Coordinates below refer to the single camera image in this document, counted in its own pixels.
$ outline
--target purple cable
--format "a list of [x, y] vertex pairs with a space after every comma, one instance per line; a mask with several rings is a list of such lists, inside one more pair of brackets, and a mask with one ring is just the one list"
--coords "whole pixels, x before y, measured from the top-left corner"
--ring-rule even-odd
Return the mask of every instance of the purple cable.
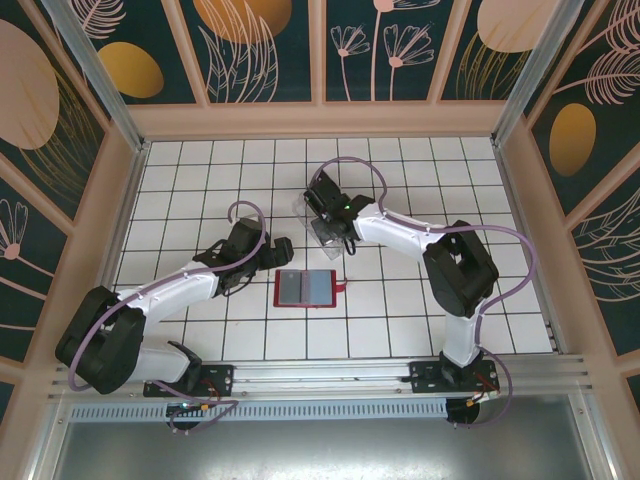
[[513, 230], [511, 228], [507, 228], [507, 227], [501, 227], [499, 225], [465, 225], [465, 226], [461, 226], [461, 227], [445, 227], [445, 228], [433, 228], [431, 226], [425, 226], [424, 228], [419, 228], [417, 224], [412, 223], [412, 222], [407, 222], [401, 218], [395, 217], [394, 215], [390, 214], [389, 212], [385, 211], [384, 206], [383, 206], [383, 200], [384, 197], [387, 196], [387, 182], [385, 181], [384, 177], [382, 176], [382, 173], [380, 172], [380, 170], [378, 170], [375, 165], [373, 165], [371, 162], [368, 162], [366, 160], [363, 160], [361, 158], [358, 157], [337, 157], [334, 158], [332, 160], [329, 160], [325, 163], [323, 163], [322, 165], [320, 165], [320, 168], [318, 168], [318, 170], [316, 171], [316, 173], [314, 173], [312, 179], [311, 179], [311, 183], [315, 182], [316, 179], [318, 178], [318, 176], [320, 175], [320, 172], [322, 172], [327, 166], [333, 164], [333, 163], [340, 163], [343, 161], [347, 161], [347, 162], [355, 162], [355, 163], [362, 163], [363, 165], [366, 165], [367, 167], [369, 167], [371, 170], [373, 170], [373, 172], [378, 176], [378, 178], [380, 179], [380, 183], [382, 184], [382, 195], [380, 195], [380, 198], [378, 199], [378, 206], [380, 207], [380, 211], [382, 212], [382, 214], [388, 218], [389, 220], [391, 220], [394, 223], [397, 223], [398, 225], [402, 225], [403, 227], [407, 227], [410, 228], [412, 230], [416, 230], [419, 232], [432, 232], [432, 233], [441, 233], [441, 234], [446, 234], [446, 233], [462, 233], [462, 232], [472, 232], [472, 231], [476, 231], [476, 230], [491, 230], [491, 231], [496, 231], [496, 232], [502, 232], [502, 233], [507, 233], [510, 235], [513, 235], [514, 237], [518, 238], [518, 240], [520, 240], [529, 250], [529, 253], [531, 254], [531, 266], [529, 267], [529, 272], [527, 273], [527, 276], [515, 287], [513, 287], [511, 290], [509, 290], [508, 292], [503, 293], [502, 295], [498, 295], [496, 298], [489, 300], [487, 303], [485, 303], [482, 307], [480, 307], [480, 310], [478, 311], [478, 320], [476, 321], [476, 329], [474, 332], [474, 341], [476, 343], [476, 345], [478, 346], [478, 348], [485, 353], [486, 355], [488, 355], [489, 357], [493, 358], [496, 363], [498, 363], [498, 365], [500, 365], [500, 367], [502, 367], [502, 369], [504, 370], [504, 374], [505, 377], [507, 377], [507, 384], [508, 384], [508, 395], [507, 395], [507, 403], [505, 404], [504, 408], [502, 409], [502, 411], [496, 415], [494, 418], [492, 418], [491, 420], [488, 420], [486, 422], [482, 422], [482, 423], [478, 423], [478, 424], [471, 424], [471, 425], [467, 425], [469, 428], [477, 428], [477, 427], [481, 427], [481, 426], [486, 426], [486, 425], [490, 425], [492, 423], [497, 422], [498, 420], [500, 420], [505, 413], [507, 413], [507, 410], [509, 410], [509, 407], [511, 406], [511, 400], [513, 398], [513, 382], [511, 379], [511, 374], [509, 373], [509, 370], [507, 369], [507, 366], [504, 364], [504, 362], [494, 353], [491, 353], [489, 350], [487, 350], [486, 348], [484, 348], [483, 346], [480, 345], [480, 327], [482, 325], [482, 320], [484, 319], [484, 313], [491, 308], [493, 305], [495, 305], [496, 303], [500, 302], [501, 300], [510, 297], [511, 295], [519, 292], [520, 290], [522, 290], [527, 283], [529, 283], [531, 280], [533, 280], [533, 277], [535, 276], [535, 272], [536, 272], [536, 267], [538, 264], [538, 253], [536, 252], [535, 247], [533, 246], [533, 244], [531, 243], [531, 241], [525, 237], [524, 235], [522, 235], [520, 232]]
[[[86, 350], [87, 346], [89, 345], [89, 342], [91, 341], [93, 336], [98, 332], [98, 330], [100, 330], [100, 327], [104, 324], [104, 322], [106, 322], [107, 319], [109, 317], [111, 317], [111, 315], [116, 313], [118, 310], [120, 310], [126, 304], [128, 304], [132, 300], [135, 300], [136, 298], [142, 298], [144, 295], [147, 295], [148, 293], [152, 292], [154, 289], [156, 289], [156, 288], [158, 288], [158, 287], [160, 287], [162, 285], [166, 285], [169, 282], [172, 282], [172, 281], [177, 280], [179, 278], [183, 278], [183, 277], [188, 276], [188, 275], [196, 275], [196, 274], [199, 274], [199, 273], [215, 273], [215, 272], [222, 272], [222, 271], [225, 271], [225, 270], [231, 270], [232, 268], [236, 268], [236, 267], [248, 262], [249, 260], [251, 260], [251, 258], [256, 253], [258, 253], [258, 250], [260, 250], [260, 247], [262, 247], [262, 244], [265, 242], [265, 237], [266, 237], [266, 233], [267, 233], [266, 222], [265, 222], [265, 219], [264, 219], [264, 215], [263, 215], [262, 211], [258, 208], [258, 206], [255, 205], [254, 203], [247, 202], [245, 200], [238, 200], [237, 202], [234, 202], [234, 203], [231, 204], [231, 206], [229, 206], [229, 210], [227, 211], [227, 219], [229, 220], [229, 222], [232, 221], [232, 219], [231, 219], [231, 210], [233, 210], [233, 207], [235, 207], [236, 205], [248, 205], [248, 206], [250, 206], [251, 208], [253, 208], [258, 213], [258, 217], [260, 218], [260, 226], [262, 227], [262, 232], [260, 233], [260, 239], [258, 240], [258, 243], [253, 248], [253, 250], [251, 250], [251, 252], [249, 252], [249, 254], [246, 257], [242, 258], [241, 260], [238, 260], [237, 262], [231, 263], [229, 265], [224, 265], [222, 267], [213, 267], [213, 268], [209, 268], [209, 267], [206, 267], [206, 268], [195, 268], [195, 269], [189, 270], [187, 272], [180, 272], [180, 273], [176, 273], [175, 275], [170, 275], [169, 277], [163, 278], [161, 280], [158, 280], [157, 282], [152, 283], [148, 287], [143, 288], [139, 292], [136, 292], [135, 294], [130, 295], [129, 297], [125, 298], [124, 300], [116, 303], [113, 307], [110, 307], [106, 312], [104, 312], [102, 314], [102, 316], [91, 327], [91, 329], [89, 329], [89, 331], [87, 332], [87, 335], [84, 337], [84, 339], [80, 343], [80, 346], [78, 347], [78, 351], [76, 352], [75, 356], [73, 357], [73, 361], [71, 362], [71, 365], [69, 367], [69, 374], [67, 376], [67, 379], [69, 381], [69, 387], [71, 388], [71, 390], [76, 391], [76, 392], [81, 392], [83, 390], [87, 390], [88, 388], [91, 388], [91, 385], [89, 385], [89, 384], [82, 385], [82, 386], [79, 386], [79, 385], [76, 384], [75, 374], [76, 374], [76, 369], [78, 368], [78, 363], [80, 363], [80, 359], [82, 358], [82, 354], [84, 353], [84, 351]], [[173, 390], [168, 385], [165, 385], [162, 382], [156, 381], [155, 383], [156, 383], [156, 385], [161, 386], [161, 388], [167, 390], [169, 393], [173, 393], [174, 395], [176, 395], [176, 393], [179, 393], [176, 390]], [[198, 403], [203, 403], [200, 399], [198, 399], [196, 397], [190, 397], [189, 395], [180, 394], [180, 395], [177, 395], [177, 396], [180, 396], [180, 397], [185, 398], [187, 400], [192, 400], [192, 401], [195, 401], [195, 402], [198, 402]]]

